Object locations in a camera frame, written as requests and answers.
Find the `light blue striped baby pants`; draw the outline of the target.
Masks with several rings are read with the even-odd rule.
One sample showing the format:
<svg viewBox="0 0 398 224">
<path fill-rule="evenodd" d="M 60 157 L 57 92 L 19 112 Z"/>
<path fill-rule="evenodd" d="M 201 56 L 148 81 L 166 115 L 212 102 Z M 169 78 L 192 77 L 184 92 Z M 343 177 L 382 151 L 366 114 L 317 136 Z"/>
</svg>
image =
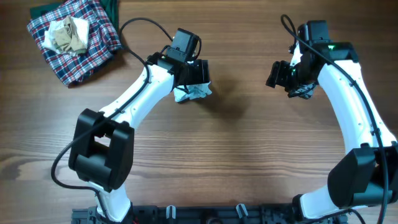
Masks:
<svg viewBox="0 0 398 224">
<path fill-rule="evenodd" d="M 211 83 L 201 83 L 194 85 L 179 85 L 174 88 L 174 97 L 177 103 L 182 103 L 186 100 L 194 100 L 197 98 L 205 98 L 212 94 L 209 88 Z"/>
</svg>

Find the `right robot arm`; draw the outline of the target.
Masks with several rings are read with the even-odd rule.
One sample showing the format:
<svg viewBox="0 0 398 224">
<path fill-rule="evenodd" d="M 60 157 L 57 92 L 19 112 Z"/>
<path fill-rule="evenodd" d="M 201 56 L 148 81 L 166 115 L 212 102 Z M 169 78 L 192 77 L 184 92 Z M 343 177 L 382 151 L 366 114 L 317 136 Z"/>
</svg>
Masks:
<svg viewBox="0 0 398 224">
<path fill-rule="evenodd" d="M 377 206 L 382 223 L 387 206 L 397 202 L 397 139 L 366 89 L 358 54 L 351 43 L 332 41 L 324 20 L 298 27 L 287 15 L 280 21 L 294 39 L 292 59 L 273 63 L 267 86 L 281 86 L 289 98 L 306 100 L 322 88 L 345 144 L 345 156 L 326 185 L 294 197 L 296 219 L 315 223 Z"/>
</svg>

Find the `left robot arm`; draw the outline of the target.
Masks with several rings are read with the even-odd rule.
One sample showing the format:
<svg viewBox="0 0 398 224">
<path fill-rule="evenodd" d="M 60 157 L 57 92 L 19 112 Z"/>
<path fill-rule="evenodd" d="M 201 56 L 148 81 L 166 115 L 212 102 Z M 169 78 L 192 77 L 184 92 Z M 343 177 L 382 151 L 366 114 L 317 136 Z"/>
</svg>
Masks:
<svg viewBox="0 0 398 224">
<path fill-rule="evenodd" d="M 78 117 L 68 165 L 94 191 L 96 206 L 72 212 L 73 223 L 133 223 L 125 181 L 134 157 L 134 135 L 151 109 L 174 89 L 208 83 L 199 36 L 179 28 L 170 46 L 148 56 L 140 77 L 99 112 Z"/>
</svg>

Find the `red blue plaid garment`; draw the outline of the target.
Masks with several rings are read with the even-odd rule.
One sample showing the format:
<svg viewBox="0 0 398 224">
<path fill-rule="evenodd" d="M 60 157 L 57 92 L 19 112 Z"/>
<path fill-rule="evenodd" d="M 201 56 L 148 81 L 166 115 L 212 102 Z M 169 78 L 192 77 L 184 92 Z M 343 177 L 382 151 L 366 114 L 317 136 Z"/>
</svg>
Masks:
<svg viewBox="0 0 398 224">
<path fill-rule="evenodd" d="M 81 55 L 58 53 L 45 47 L 45 32 L 51 24 L 67 16 L 88 22 L 88 50 Z M 43 16 L 31 19 L 27 30 L 45 61 L 65 86 L 88 79 L 122 48 L 116 29 L 99 1 L 66 1 Z"/>
</svg>

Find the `dark green garment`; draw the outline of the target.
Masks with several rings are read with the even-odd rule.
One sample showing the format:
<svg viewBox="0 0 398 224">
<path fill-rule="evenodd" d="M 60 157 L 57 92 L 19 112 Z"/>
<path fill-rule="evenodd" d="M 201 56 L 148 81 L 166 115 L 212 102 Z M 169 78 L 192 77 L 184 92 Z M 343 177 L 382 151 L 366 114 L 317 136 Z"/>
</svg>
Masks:
<svg viewBox="0 0 398 224">
<path fill-rule="evenodd" d="M 111 21 L 113 27 L 118 31 L 119 30 L 119 3 L 118 0 L 99 0 L 101 7 L 106 12 L 109 20 Z M 32 7 L 30 8 L 30 17 L 32 19 L 36 19 L 44 14 L 58 8 L 61 6 L 65 1 L 62 3 L 56 2 L 51 4 L 46 4 L 42 6 Z"/>
</svg>

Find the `white crumpled garment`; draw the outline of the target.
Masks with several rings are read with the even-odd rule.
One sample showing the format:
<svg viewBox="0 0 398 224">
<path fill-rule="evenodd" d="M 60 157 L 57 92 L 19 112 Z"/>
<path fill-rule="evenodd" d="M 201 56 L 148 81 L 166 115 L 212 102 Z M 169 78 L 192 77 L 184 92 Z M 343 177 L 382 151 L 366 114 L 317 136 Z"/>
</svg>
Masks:
<svg viewBox="0 0 398 224">
<path fill-rule="evenodd" d="M 52 21 L 44 32 L 42 47 L 57 54 L 77 57 L 88 50 L 90 24 L 87 20 L 67 16 L 62 21 Z"/>
</svg>

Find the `beige crumpled garment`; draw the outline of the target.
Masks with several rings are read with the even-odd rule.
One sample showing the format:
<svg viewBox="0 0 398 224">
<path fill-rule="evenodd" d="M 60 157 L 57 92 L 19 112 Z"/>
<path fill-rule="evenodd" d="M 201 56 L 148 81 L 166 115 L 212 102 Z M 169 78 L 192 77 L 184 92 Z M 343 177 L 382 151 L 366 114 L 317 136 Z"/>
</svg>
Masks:
<svg viewBox="0 0 398 224">
<path fill-rule="evenodd" d="M 63 53 L 83 54 L 88 48 L 89 22 L 67 16 L 61 23 L 61 28 L 53 32 L 53 45 Z"/>
</svg>

